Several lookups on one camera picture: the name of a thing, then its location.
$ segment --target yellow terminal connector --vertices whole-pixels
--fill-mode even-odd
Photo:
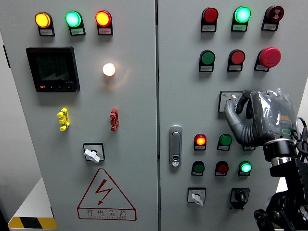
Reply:
[[[62,125],[60,127],[60,131],[65,131],[70,123],[69,123],[69,118],[68,118],[68,112],[66,108],[62,108],[62,110],[57,114],[59,119],[59,124]]]

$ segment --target yellow black hazard stripe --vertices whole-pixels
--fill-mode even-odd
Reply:
[[[13,217],[9,222],[9,228],[15,229],[46,229],[57,230],[57,224],[54,218],[25,218]]]

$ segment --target white switch handle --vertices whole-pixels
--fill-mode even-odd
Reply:
[[[199,205],[200,207],[203,207],[203,201],[200,199],[200,196],[192,193],[192,199],[197,205]]]
[[[90,151],[89,149],[86,149],[85,156],[90,158],[90,160],[95,162],[96,164],[100,161],[100,157],[96,155],[95,151]]]

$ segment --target lightning bolt symbol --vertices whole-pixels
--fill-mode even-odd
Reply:
[[[101,199],[99,202],[98,202],[98,205],[102,204],[103,203],[103,200],[105,199],[105,197],[110,193],[110,191],[112,190],[111,189],[105,189],[105,190],[101,190],[102,187],[104,186],[104,184],[107,182],[107,180],[103,179],[103,181],[101,182],[100,186],[98,187],[98,189],[96,190],[95,193],[102,193],[102,192],[107,192],[106,195],[103,197],[103,199]]]

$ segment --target protective plastic cover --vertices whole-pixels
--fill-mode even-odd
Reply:
[[[253,91],[251,93],[257,133],[264,141],[287,138],[295,129],[293,102],[280,92]]]

